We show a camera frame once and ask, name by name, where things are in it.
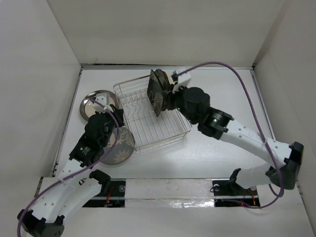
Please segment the beige plate leaf pattern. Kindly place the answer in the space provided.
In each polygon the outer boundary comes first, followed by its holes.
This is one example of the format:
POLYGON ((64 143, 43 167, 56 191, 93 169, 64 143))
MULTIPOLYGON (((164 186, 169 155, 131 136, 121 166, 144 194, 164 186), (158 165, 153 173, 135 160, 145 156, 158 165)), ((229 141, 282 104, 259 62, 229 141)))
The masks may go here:
POLYGON ((177 83, 176 72, 174 71, 172 74, 167 75, 169 85, 175 85, 177 83))

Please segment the grey plate tree pattern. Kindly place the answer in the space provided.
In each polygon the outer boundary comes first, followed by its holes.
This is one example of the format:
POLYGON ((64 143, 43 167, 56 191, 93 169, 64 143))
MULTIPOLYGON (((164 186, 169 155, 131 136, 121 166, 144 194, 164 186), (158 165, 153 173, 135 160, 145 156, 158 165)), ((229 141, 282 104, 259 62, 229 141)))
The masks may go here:
POLYGON ((117 165, 126 161, 133 153, 135 139, 133 134, 126 127, 120 127, 120 137, 112 151, 102 158, 101 162, 106 165, 117 165))

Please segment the cream plate brown metallic rim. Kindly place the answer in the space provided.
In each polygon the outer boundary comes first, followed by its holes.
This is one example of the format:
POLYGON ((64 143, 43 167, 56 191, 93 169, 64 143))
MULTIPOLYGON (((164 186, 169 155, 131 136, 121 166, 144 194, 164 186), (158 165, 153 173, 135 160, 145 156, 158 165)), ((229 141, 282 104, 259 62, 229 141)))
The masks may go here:
POLYGON ((79 106, 79 113, 85 121, 88 121, 89 117, 95 114, 95 109, 98 107, 98 105, 94 106, 91 99, 99 101, 103 105, 114 105, 119 108, 119 101, 113 92, 108 90, 93 91, 84 97, 79 106))

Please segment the cream plate black striped rim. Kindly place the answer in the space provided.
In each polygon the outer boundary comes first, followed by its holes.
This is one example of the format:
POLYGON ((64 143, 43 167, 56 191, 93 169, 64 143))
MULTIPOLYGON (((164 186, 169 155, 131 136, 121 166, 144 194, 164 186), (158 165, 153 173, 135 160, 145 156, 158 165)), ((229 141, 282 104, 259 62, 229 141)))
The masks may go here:
POLYGON ((155 103, 158 110, 161 112, 166 109, 166 101, 165 101, 165 98, 163 97, 162 92, 169 91, 171 89, 171 86, 169 82, 169 77, 165 71, 161 69, 157 69, 155 70, 155 74, 158 78, 158 83, 160 85, 160 88, 157 89, 156 94, 155 94, 155 103))

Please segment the black square floral plate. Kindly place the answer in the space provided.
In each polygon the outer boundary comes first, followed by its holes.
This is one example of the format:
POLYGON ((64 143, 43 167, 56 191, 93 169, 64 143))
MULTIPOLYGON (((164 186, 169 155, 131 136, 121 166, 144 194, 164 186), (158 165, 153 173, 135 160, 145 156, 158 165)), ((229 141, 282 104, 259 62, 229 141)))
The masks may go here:
POLYGON ((160 115, 160 111, 158 110, 156 103, 155 103, 155 94, 157 89, 160 88, 160 85, 158 83, 158 78, 155 74, 154 70, 151 70, 150 73, 150 78, 149 78, 149 83, 148 83, 148 89, 147 89, 147 96, 150 100, 150 103, 152 105, 152 108, 154 110, 154 113, 156 115, 156 117, 159 117, 160 115))

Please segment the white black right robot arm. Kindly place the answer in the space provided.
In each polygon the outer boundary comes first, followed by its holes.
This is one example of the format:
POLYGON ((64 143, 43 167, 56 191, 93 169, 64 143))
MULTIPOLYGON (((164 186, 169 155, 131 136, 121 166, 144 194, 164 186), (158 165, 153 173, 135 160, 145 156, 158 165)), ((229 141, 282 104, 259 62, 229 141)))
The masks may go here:
POLYGON ((237 168, 228 182, 233 194, 257 185, 274 184, 285 190, 294 189, 302 164, 304 146, 262 138, 261 134, 240 124, 231 115, 211 107, 210 96, 197 87, 183 87, 177 92, 164 92, 166 108, 178 109, 205 136, 240 147, 265 161, 250 169, 237 168))

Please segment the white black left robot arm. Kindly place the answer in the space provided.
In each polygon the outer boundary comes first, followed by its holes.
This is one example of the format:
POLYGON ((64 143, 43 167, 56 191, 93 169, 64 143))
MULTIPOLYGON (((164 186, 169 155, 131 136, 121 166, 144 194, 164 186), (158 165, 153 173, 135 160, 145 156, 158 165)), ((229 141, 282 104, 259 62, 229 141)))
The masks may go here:
POLYGON ((102 112, 89 118, 57 181, 18 214, 17 236, 25 231, 33 237, 59 237, 66 218, 93 196, 104 196, 110 191, 110 176, 95 166, 112 152, 114 145, 107 152, 104 148, 113 130, 120 133, 122 126, 123 109, 115 106, 102 108, 102 112))

